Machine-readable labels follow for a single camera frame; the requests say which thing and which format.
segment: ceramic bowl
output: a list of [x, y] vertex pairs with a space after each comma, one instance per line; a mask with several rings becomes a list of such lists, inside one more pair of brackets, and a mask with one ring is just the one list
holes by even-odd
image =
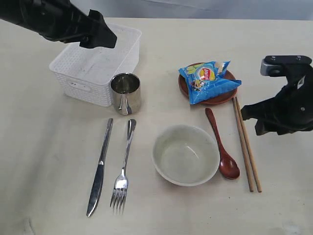
[[188, 125], [166, 129], [156, 140], [153, 163], [158, 173], [180, 186], [196, 186], [211, 179], [219, 168], [216, 142], [204, 130]]

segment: white plastic basket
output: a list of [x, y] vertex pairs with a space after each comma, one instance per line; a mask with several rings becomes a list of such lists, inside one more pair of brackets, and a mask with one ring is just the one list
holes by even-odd
[[114, 49], [86, 49], [71, 43], [49, 65], [66, 95], [108, 107], [112, 104], [110, 81], [121, 72], [133, 72], [139, 62], [141, 31], [108, 24], [117, 35]]

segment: fork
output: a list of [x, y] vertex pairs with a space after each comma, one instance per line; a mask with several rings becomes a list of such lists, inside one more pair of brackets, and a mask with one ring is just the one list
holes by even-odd
[[129, 150], [131, 147], [131, 143], [132, 143], [136, 124], [137, 124], [137, 122], [135, 119], [130, 119], [128, 121], [128, 124], [127, 124], [127, 146], [126, 146], [126, 152], [125, 152], [123, 167], [122, 167], [121, 174], [115, 180], [113, 193], [112, 193], [112, 197], [111, 197], [111, 202], [110, 202], [110, 207], [112, 206], [112, 203], [113, 203], [113, 208], [116, 205], [116, 209], [117, 209], [118, 205], [119, 205], [120, 210], [121, 210], [121, 206], [123, 204], [125, 204], [126, 196], [127, 196], [128, 179], [126, 177], [126, 165], [127, 165]]

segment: table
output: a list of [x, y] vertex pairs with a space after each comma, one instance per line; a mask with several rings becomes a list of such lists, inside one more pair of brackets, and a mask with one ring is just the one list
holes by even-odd
[[[1, 21], [0, 233], [30, 217], [37, 235], [313, 234], [313, 132], [257, 137], [245, 121], [262, 182], [250, 193], [232, 103], [213, 107], [239, 180], [218, 172], [208, 183], [184, 188], [155, 171], [157, 135], [174, 124], [198, 126], [213, 136], [201, 105], [190, 106], [178, 88], [178, 68], [231, 60], [243, 81], [241, 105], [273, 97], [285, 78], [262, 77], [261, 60], [272, 54], [312, 57], [313, 22], [260, 20], [107, 19], [142, 31], [143, 104], [132, 117], [130, 187], [123, 215], [112, 213], [112, 187], [124, 156], [126, 123], [103, 108], [63, 94], [48, 64], [66, 46]], [[107, 118], [114, 118], [99, 206], [86, 217], [90, 188]]]

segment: wooden chopstick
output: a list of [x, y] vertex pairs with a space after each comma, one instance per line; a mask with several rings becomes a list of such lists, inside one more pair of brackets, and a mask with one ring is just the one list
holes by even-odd
[[256, 184], [256, 187], [258, 189], [258, 192], [262, 192], [262, 187], [261, 187], [261, 183], [260, 183], [259, 176], [258, 176], [258, 170], [256, 169], [254, 157], [253, 157], [253, 154], [252, 154], [252, 151], [251, 151], [251, 147], [250, 147], [248, 134], [246, 133], [246, 127], [245, 127], [245, 124], [244, 124], [244, 121], [243, 121], [243, 116], [242, 116], [241, 111], [240, 111], [240, 105], [239, 105], [237, 97], [235, 97], [235, 102], [236, 102], [237, 111], [239, 113], [240, 124], [241, 124], [242, 131], [244, 133], [244, 138], [245, 138], [245, 141], [246, 141], [246, 148], [248, 150], [250, 163], [251, 163], [251, 167], [252, 167], [252, 172], [253, 172], [253, 175], [254, 175], [255, 184]]
[[249, 166], [249, 156], [248, 156], [249, 154], [248, 154], [247, 147], [246, 147], [244, 133], [241, 128], [240, 116], [239, 116], [238, 107], [237, 107], [235, 98], [233, 98], [233, 105], [234, 105], [234, 111], [235, 111], [235, 116], [236, 116], [236, 121], [237, 121], [237, 128], [238, 128], [238, 133], [239, 133], [239, 138], [240, 138], [240, 143], [241, 143], [241, 149], [242, 149], [243, 156], [244, 156], [246, 176], [248, 178], [250, 192], [253, 192], [254, 187], [253, 187], [252, 175], [251, 175], [250, 166]]

